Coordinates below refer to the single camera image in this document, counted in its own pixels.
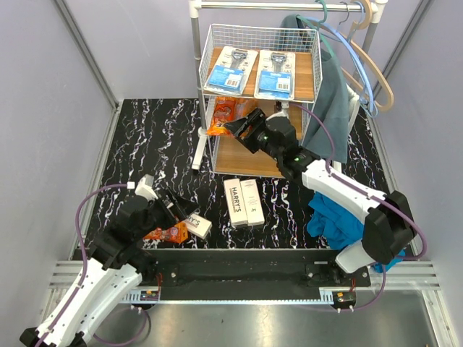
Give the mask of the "orange razor bag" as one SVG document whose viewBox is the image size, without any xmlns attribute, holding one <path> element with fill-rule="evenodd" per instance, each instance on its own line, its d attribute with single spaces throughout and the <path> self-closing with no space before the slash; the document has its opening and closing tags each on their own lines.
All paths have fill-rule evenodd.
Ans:
<svg viewBox="0 0 463 347">
<path fill-rule="evenodd" d="M 187 240 L 188 237 L 189 233 L 187 230 L 186 223 L 179 222 L 178 224 L 166 230 L 161 230 L 160 228 L 157 228 L 154 231 L 151 231 L 144 237 L 144 240 L 159 240 L 180 244 L 183 241 Z"/>
<path fill-rule="evenodd" d="M 234 120 L 246 117 L 258 107 L 256 99 L 238 98 L 234 107 Z"/>
<path fill-rule="evenodd" d="M 206 132 L 210 136 L 229 135 L 225 124 L 233 121 L 237 99 L 233 97 L 219 96 L 216 98 L 211 124 Z"/>
</svg>

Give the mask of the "blue razor blister pack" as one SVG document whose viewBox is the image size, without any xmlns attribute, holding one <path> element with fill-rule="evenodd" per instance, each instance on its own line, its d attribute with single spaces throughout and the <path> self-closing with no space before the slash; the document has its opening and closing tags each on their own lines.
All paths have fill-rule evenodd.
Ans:
<svg viewBox="0 0 463 347">
<path fill-rule="evenodd" d="M 261 100 L 294 100 L 296 55 L 260 50 L 254 97 Z"/>
</svg>

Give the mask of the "orange razor bag front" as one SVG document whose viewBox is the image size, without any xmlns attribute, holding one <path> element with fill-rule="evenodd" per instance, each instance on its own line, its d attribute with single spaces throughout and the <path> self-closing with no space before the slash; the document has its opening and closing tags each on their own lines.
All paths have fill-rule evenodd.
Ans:
<svg viewBox="0 0 463 347">
<path fill-rule="evenodd" d="M 238 98 L 234 107 L 234 120 L 246 117 L 258 107 L 256 99 Z"/>
</svg>

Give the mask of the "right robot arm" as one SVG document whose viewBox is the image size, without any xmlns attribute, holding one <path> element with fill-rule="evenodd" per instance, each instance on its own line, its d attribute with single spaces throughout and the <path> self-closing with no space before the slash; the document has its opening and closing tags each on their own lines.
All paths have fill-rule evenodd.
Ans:
<svg viewBox="0 0 463 347">
<path fill-rule="evenodd" d="M 335 286 L 345 286 L 361 267 L 388 265 L 417 235 L 407 198 L 371 189 L 332 168 L 301 146 L 296 130 L 282 112 L 266 116 L 256 108 L 226 123 L 226 129 L 251 153 L 273 158 L 282 176 L 341 205 L 364 226 L 362 238 L 345 247 L 328 269 Z"/>
</svg>

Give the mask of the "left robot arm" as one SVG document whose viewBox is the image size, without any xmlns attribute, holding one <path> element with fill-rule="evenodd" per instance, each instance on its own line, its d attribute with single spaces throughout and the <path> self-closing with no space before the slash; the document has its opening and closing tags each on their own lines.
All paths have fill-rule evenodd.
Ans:
<svg viewBox="0 0 463 347">
<path fill-rule="evenodd" d="M 142 250 L 143 238 L 186 220 L 197 204 L 170 189 L 126 199 L 97 235 L 82 268 L 55 310 L 21 334 L 24 346 L 86 346 L 97 327 L 132 289 L 156 280 L 156 258 Z"/>
</svg>

